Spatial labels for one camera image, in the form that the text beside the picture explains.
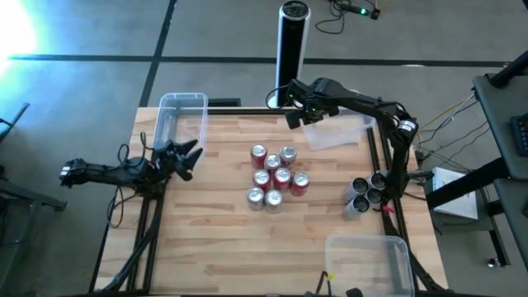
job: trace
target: black desk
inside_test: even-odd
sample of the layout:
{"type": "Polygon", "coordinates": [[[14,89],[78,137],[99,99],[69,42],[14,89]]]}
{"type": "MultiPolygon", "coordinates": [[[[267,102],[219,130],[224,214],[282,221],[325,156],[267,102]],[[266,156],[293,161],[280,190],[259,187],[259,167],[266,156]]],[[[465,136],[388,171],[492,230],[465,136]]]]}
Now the black desk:
{"type": "MultiPolygon", "coordinates": [[[[429,209],[433,209],[493,183],[500,199],[486,204],[488,215],[506,215],[525,266],[528,267],[528,219],[521,213],[528,201],[528,158],[517,154],[510,126],[512,116],[522,116],[528,112],[528,77],[514,77],[502,89],[493,87],[486,77],[476,77],[474,86],[475,96],[488,119],[501,157],[433,191],[427,195],[427,204],[429,209]]],[[[502,240],[498,233],[493,232],[497,257],[502,264],[508,264],[502,240]]]]}

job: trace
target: upright can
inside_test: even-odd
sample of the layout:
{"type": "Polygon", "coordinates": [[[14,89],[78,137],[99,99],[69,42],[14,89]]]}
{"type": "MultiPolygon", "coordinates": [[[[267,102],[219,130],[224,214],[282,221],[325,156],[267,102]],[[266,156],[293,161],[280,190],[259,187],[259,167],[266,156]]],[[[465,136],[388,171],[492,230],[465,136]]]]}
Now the upright can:
{"type": "Polygon", "coordinates": [[[251,164],[255,169],[264,169],[266,161],[267,148],[262,144],[253,145],[251,148],[251,164]]]}
{"type": "Polygon", "coordinates": [[[264,169],[255,171],[253,173],[253,185],[258,186],[264,192],[269,191],[271,187],[270,174],[264,169]]]}
{"type": "Polygon", "coordinates": [[[282,166],[289,168],[297,158],[297,150],[294,147],[285,146],[280,149],[279,156],[282,166]]]}
{"type": "Polygon", "coordinates": [[[290,192],[293,196],[302,196],[308,190],[310,177],[306,172],[297,172],[290,183],[290,192]]]}
{"type": "Polygon", "coordinates": [[[387,186],[387,177],[381,173],[375,173],[368,179],[369,186],[378,190],[383,190],[387,186]]]}
{"type": "Polygon", "coordinates": [[[348,185],[343,193],[343,200],[345,203],[350,202],[357,196],[364,195],[369,190],[369,183],[365,178],[355,178],[350,185],[348,185]]]}
{"type": "Polygon", "coordinates": [[[251,210],[261,210],[264,207],[264,191],[255,186],[247,190],[246,200],[251,210]]]}
{"type": "Polygon", "coordinates": [[[288,168],[279,168],[273,175],[273,188],[279,191],[288,191],[291,182],[291,172],[288,168]]]}
{"type": "Polygon", "coordinates": [[[366,192],[365,198],[370,202],[372,207],[377,207],[380,206],[381,201],[383,200],[383,193],[378,189],[372,188],[366,192]]]}
{"type": "Polygon", "coordinates": [[[342,218],[351,220],[366,212],[369,209],[369,201],[364,196],[357,196],[352,199],[343,210],[342,218]]]}
{"type": "Polygon", "coordinates": [[[267,192],[264,205],[266,210],[271,213],[281,212],[282,209],[282,193],[278,190],[271,190],[267,192]]]}
{"type": "Polygon", "coordinates": [[[270,173],[270,175],[273,176],[275,173],[275,170],[279,169],[281,167],[281,158],[279,158],[278,154],[271,154],[266,157],[266,161],[264,162],[264,168],[270,173]]]}

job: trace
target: plastic tray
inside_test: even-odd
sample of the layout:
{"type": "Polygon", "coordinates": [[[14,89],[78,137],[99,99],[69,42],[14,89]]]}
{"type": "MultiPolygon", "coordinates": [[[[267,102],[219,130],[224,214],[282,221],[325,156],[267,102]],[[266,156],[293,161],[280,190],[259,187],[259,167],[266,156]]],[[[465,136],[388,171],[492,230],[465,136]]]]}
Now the plastic tray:
{"type": "Polygon", "coordinates": [[[326,241],[332,294],[358,288],[365,297],[413,297],[407,244],[394,236],[332,234],[326,241]]]}
{"type": "Polygon", "coordinates": [[[375,118],[339,107],[338,115],[326,116],[315,124],[303,125],[303,132],[310,149],[320,150],[341,144],[357,144],[361,135],[375,125],[375,118]]]}
{"type": "Polygon", "coordinates": [[[154,147],[164,145],[167,140],[185,143],[198,139],[195,147],[203,148],[200,159],[205,156],[207,135],[207,106],[209,98],[202,93],[168,93],[160,103],[154,130],[154,147]]]}

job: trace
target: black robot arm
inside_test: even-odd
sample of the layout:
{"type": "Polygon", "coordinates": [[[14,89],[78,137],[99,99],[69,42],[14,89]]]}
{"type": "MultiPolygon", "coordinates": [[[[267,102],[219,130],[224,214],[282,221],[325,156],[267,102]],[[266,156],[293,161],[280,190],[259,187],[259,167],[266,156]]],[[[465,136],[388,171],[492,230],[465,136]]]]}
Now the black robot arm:
{"type": "Polygon", "coordinates": [[[191,153],[197,140],[178,144],[168,140],[154,148],[150,161],[143,157],[126,159],[117,167],[87,163],[81,158],[67,161],[60,173],[61,186],[72,187],[86,182],[127,186],[141,192],[167,180],[174,172],[184,181],[192,179],[192,169],[203,149],[191,153]]]}
{"type": "Polygon", "coordinates": [[[288,85],[286,94],[297,108],[286,114],[291,129],[299,127],[300,121],[309,125],[322,120],[325,115],[336,116],[339,114],[339,106],[378,120],[394,149],[393,164],[387,175],[385,199],[403,195],[408,184],[408,151],[418,124],[401,104],[349,91],[329,78],[318,78],[309,86],[294,79],[288,85]]]}

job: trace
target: wooden tabletop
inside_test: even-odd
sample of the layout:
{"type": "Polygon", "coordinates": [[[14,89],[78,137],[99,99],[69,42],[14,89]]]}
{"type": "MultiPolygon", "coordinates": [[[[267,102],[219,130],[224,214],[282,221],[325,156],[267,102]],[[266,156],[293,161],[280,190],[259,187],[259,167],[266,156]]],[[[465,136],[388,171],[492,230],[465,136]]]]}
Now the wooden tabletop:
{"type": "MultiPolygon", "coordinates": [[[[157,112],[138,109],[130,156],[141,154],[139,132],[145,131],[152,143],[157,112]]],[[[376,142],[378,155],[383,156],[378,135],[376,142]]],[[[167,187],[152,294],[301,295],[315,289],[324,270],[327,236],[384,234],[380,214],[374,211],[348,222],[341,219],[344,187],[355,177],[372,174],[365,136],[358,144],[314,152],[303,130],[289,130],[284,116],[209,115],[205,150],[192,181],[173,178],[167,187]],[[265,144],[269,152],[293,145],[298,150],[293,170],[306,171],[311,178],[304,196],[285,194],[279,214],[251,211],[245,200],[254,171],[249,149],[256,143],[265,144]]],[[[412,152],[409,170],[415,169],[412,152]]],[[[407,192],[424,196],[416,185],[409,185],[407,192]]],[[[412,252],[446,287],[426,202],[405,196],[402,204],[412,252]]],[[[123,224],[108,231],[96,289],[108,284],[131,254],[140,208],[141,198],[127,202],[123,224]]],[[[119,215],[117,208],[114,219],[119,215]]],[[[140,264],[139,285],[144,261],[140,264]]]]}

